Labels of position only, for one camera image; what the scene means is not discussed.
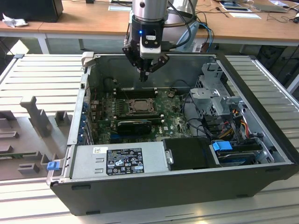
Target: floor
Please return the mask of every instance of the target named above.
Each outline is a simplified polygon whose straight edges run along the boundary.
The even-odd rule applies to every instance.
[[[28,48],[28,54],[41,54],[42,51],[39,47],[39,43],[35,38],[15,38],[15,37],[0,37],[0,40],[11,49],[19,40]],[[49,39],[50,48],[52,54],[82,54],[83,51],[79,48],[79,42],[77,39]],[[120,53],[123,46],[123,41],[115,40],[84,40],[85,51],[94,51],[97,53]],[[0,43],[0,74],[5,69],[6,65],[13,58],[12,55],[6,55],[8,49]],[[211,53],[222,52],[226,55],[240,55],[240,45],[238,44],[220,44],[219,49],[215,50],[214,46]],[[257,56],[260,50],[260,46],[257,45],[247,45],[243,54],[245,55],[254,55]],[[274,66],[269,69],[269,71],[276,77],[279,73],[281,67],[284,65],[286,60],[283,58],[288,58],[292,52],[295,50],[295,47],[288,47],[284,50],[281,57],[276,61]],[[279,81],[284,77],[284,74],[289,72],[292,67],[298,62],[298,60],[290,60],[288,65],[281,72]],[[295,97],[299,97],[299,91],[294,93]]]

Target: black box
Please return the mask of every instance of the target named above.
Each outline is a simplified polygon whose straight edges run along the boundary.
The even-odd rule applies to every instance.
[[[5,16],[26,21],[57,22],[62,14],[61,0],[0,0],[0,18]]]

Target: blue cable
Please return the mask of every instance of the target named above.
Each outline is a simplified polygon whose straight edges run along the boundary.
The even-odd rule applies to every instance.
[[[209,32],[209,36],[210,36],[210,42],[209,42],[209,47],[207,48],[207,52],[209,52],[209,49],[212,45],[212,33],[211,33],[211,29],[209,27],[207,27],[205,24],[200,23],[200,25],[202,25],[204,28],[206,28],[207,32]]]

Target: green motherboard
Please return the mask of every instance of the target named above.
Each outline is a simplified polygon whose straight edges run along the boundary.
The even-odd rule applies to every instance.
[[[138,98],[130,99],[117,98],[113,93],[106,93],[102,99],[99,99],[99,104],[96,106],[94,116],[94,125],[96,134],[94,136],[96,144],[116,144],[116,143],[135,143],[135,142],[150,142],[161,141],[164,138],[181,138],[191,137],[191,132],[187,127],[187,123],[181,113],[182,102],[179,95],[169,97],[170,90],[158,90],[154,98]],[[144,118],[137,119],[132,116],[132,119],[126,120],[148,120],[151,121],[151,132],[143,135],[119,135],[117,132],[117,123],[122,121],[122,116],[126,116],[133,111],[143,112],[143,109],[136,109],[128,102],[134,102],[142,105],[151,104],[149,115]],[[158,115],[159,118],[153,118],[152,115]]]

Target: motherboard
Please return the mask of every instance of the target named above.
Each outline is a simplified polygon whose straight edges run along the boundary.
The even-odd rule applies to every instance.
[[[169,89],[152,93],[108,92],[93,103],[95,143],[135,143],[191,137],[181,107],[180,96]]]

